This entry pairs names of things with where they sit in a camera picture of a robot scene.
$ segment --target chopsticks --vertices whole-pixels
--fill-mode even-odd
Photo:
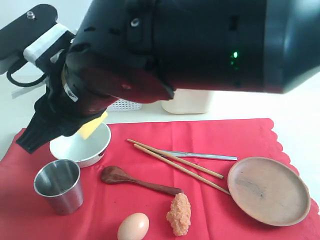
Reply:
[[[129,142],[131,142],[131,143],[134,143],[134,147],[136,147],[137,149],[140,149],[141,151],[143,151],[143,152],[145,152],[145,153],[147,153],[147,154],[149,154],[149,155],[151,155],[151,156],[153,156],[153,157],[155,157],[155,158],[157,158],[157,159],[159,159],[159,160],[171,165],[172,167],[174,167],[176,169],[179,169],[180,171],[182,171],[182,172],[194,177],[195,179],[198,179],[198,180],[202,181],[203,183],[206,183],[209,186],[211,186],[213,188],[216,188],[216,189],[218,189],[218,190],[230,195],[230,192],[228,190],[220,187],[219,185],[217,185],[217,184],[205,179],[204,177],[202,177],[202,176],[200,176],[200,175],[198,175],[198,174],[196,174],[196,173],[194,173],[194,172],[192,172],[192,171],[180,166],[179,164],[176,164],[176,163],[174,163],[174,162],[172,162],[172,161],[170,161],[170,160],[168,160],[168,159],[166,159],[166,158],[164,158],[164,157],[162,157],[162,156],[160,156],[158,154],[161,154],[163,156],[175,159],[175,160],[177,160],[177,161],[179,161],[181,163],[185,163],[186,165],[194,167],[194,168],[196,168],[198,170],[201,170],[201,171],[203,171],[205,173],[209,173],[209,174],[211,174],[211,175],[213,175],[213,176],[215,176],[217,178],[220,178],[220,179],[222,179],[224,177],[223,175],[221,175],[219,173],[216,173],[214,171],[208,170],[208,169],[206,169],[204,167],[201,167],[201,166],[196,165],[194,163],[191,163],[189,161],[183,160],[183,159],[181,159],[179,157],[173,156],[173,155],[171,155],[171,154],[169,154],[167,152],[163,152],[163,151],[161,151],[159,149],[156,149],[156,148],[153,148],[151,146],[145,145],[143,143],[140,143],[140,142],[137,142],[137,141],[134,141],[134,140],[131,140],[131,139],[127,139],[127,140]]]

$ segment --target yellow sponge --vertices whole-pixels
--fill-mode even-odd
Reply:
[[[107,116],[108,113],[105,111],[100,117],[95,118],[82,125],[82,127],[78,130],[78,133],[83,139],[87,139],[97,129],[97,127],[99,127],[99,125],[105,120]]]

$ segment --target knife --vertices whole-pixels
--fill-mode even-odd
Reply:
[[[171,154],[175,157],[185,157],[185,158],[202,158],[202,159],[219,159],[219,160],[228,160],[228,161],[237,161],[236,156],[224,156],[224,155],[214,155],[214,154],[202,154],[202,153],[192,153],[192,152],[183,152],[183,151],[167,151],[161,150],[168,154]]]

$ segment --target spoon handle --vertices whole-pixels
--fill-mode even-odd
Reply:
[[[180,188],[172,187],[172,186],[163,186],[159,184],[149,183],[145,181],[136,180],[135,181],[140,186],[146,187],[148,189],[152,189],[161,193],[169,194],[169,195],[177,195],[180,193],[184,193],[184,191]]]

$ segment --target white wall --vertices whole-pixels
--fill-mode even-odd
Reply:
[[[58,22],[75,30],[79,27],[92,0],[1,0],[0,29],[38,4],[50,4],[58,11]],[[15,75],[33,76],[41,72],[28,63]]]

